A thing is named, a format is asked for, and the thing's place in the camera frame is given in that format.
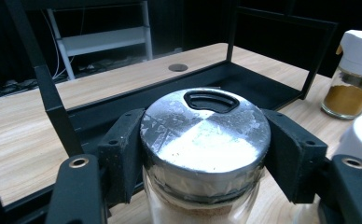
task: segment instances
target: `spice jar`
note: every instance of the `spice jar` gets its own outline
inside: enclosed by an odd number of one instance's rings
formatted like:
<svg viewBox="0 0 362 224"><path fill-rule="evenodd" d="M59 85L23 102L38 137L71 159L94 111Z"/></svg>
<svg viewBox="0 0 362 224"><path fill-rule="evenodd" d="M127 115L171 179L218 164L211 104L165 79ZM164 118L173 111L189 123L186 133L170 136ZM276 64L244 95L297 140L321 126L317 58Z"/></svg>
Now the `spice jar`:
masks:
<svg viewBox="0 0 362 224"><path fill-rule="evenodd" d="M362 31L344 34L337 53L343 52L322 108L339 119L354 119L362 113Z"/></svg>
<svg viewBox="0 0 362 224"><path fill-rule="evenodd" d="M163 96L140 129L153 223L245 223L271 132L261 111L215 89Z"/></svg>

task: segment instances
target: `spice powder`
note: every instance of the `spice powder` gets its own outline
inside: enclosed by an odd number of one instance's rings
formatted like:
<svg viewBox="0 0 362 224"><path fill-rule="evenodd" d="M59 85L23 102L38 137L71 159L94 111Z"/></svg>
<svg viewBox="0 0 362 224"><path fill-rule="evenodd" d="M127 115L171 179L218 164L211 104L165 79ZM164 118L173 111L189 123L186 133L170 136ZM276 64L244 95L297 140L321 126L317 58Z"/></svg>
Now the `spice powder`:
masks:
<svg viewBox="0 0 362 224"><path fill-rule="evenodd" d="M356 116L362 112L362 90L355 86L333 86L324 104L333 112Z"/></svg>

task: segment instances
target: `metal lid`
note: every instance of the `metal lid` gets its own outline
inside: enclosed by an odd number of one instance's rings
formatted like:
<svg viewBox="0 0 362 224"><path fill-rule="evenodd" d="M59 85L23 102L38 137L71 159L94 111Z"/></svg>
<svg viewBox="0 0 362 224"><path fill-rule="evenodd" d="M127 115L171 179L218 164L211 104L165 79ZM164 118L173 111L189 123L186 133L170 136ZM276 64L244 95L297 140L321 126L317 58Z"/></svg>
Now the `metal lid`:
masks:
<svg viewBox="0 0 362 224"><path fill-rule="evenodd" d="M189 89L149 107L140 134L145 167L173 195L213 203L257 182L271 139L269 123L244 98L216 89Z"/></svg>

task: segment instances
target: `white shelf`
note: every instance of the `white shelf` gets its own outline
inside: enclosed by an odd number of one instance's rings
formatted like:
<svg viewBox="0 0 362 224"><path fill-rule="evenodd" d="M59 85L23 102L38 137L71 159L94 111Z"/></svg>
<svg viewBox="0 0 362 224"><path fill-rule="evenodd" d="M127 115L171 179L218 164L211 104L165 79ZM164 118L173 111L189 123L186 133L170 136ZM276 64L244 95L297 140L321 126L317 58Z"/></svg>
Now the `white shelf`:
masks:
<svg viewBox="0 0 362 224"><path fill-rule="evenodd" d="M145 43L144 27L63 38L68 56Z"/></svg>

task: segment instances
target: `wooden surface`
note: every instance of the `wooden surface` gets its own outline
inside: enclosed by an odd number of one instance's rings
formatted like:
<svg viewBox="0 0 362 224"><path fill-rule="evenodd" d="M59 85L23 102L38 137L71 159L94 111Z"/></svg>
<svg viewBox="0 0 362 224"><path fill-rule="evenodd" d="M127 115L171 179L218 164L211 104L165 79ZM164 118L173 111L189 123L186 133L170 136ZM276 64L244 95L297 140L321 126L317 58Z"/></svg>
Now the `wooden surface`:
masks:
<svg viewBox="0 0 362 224"><path fill-rule="evenodd" d="M225 54L226 45L217 44L57 86L65 107L71 108L180 76L222 61ZM307 75L305 70L238 48L234 50L232 61L299 90ZM189 69L184 73L171 72L168 66L173 63L184 63ZM329 78L317 76L306 100L297 100L280 112L326 142L330 157L341 134L352 122L331 118L320 110L329 84ZM53 184L59 165L65 159L66 153L45 114L39 90L0 98L0 196L3 204ZM301 211L305 207L289 203L267 173L261 180L248 223L292 223L299 214L304 214ZM133 196L131 204L120 204L112 212L109 223L150 223L144 192Z"/></svg>

